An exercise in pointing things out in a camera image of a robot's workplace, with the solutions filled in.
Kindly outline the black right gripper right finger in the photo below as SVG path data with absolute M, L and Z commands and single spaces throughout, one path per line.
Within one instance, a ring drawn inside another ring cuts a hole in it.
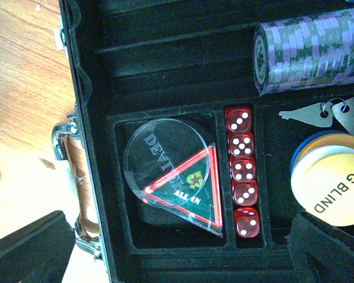
M 298 282 L 354 282 L 354 225 L 338 228 L 300 212 L 288 249 Z

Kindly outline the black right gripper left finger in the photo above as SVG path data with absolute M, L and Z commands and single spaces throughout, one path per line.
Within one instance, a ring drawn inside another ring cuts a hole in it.
M 61 282 L 75 234 L 57 210 L 0 239 L 0 282 Z

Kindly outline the red die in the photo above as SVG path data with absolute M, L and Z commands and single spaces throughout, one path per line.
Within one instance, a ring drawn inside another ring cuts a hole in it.
M 261 221 L 256 209 L 252 207 L 238 208 L 234 211 L 235 231 L 239 237 L 255 238 L 259 235 Z
M 255 150 L 252 133 L 237 133 L 228 136 L 228 151 L 232 157 L 245 158 L 252 156 Z
M 231 178 L 235 182 L 245 183 L 255 180 L 256 170 L 256 162 L 253 157 L 230 159 Z
M 249 107 L 228 107 L 225 109 L 227 133 L 249 133 L 253 125 L 252 111 Z
M 258 183 L 238 183 L 232 187 L 232 202 L 237 206 L 254 206 L 258 202 Z

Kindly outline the white dealer button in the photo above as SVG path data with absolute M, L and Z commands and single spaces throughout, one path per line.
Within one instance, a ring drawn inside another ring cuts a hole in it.
M 291 190 L 306 212 L 333 226 L 354 225 L 354 136 L 313 134 L 295 150 L 290 170 Z

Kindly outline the triangular all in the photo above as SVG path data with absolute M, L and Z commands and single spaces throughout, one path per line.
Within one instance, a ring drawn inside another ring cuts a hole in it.
M 147 185 L 142 194 L 145 203 L 223 237 L 215 143 Z

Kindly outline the black poker set case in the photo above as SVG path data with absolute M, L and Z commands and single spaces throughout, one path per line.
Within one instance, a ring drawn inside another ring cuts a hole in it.
M 258 23 L 348 8 L 343 1 L 61 1 L 77 117 L 110 282 L 298 282 L 288 249 L 302 212 L 290 159 L 315 132 L 278 112 L 354 97 L 354 84 L 259 95 Z M 235 233 L 225 109 L 251 108 L 261 232 Z M 218 148 L 224 236 L 140 201 L 122 171 L 131 134 L 162 117 Z

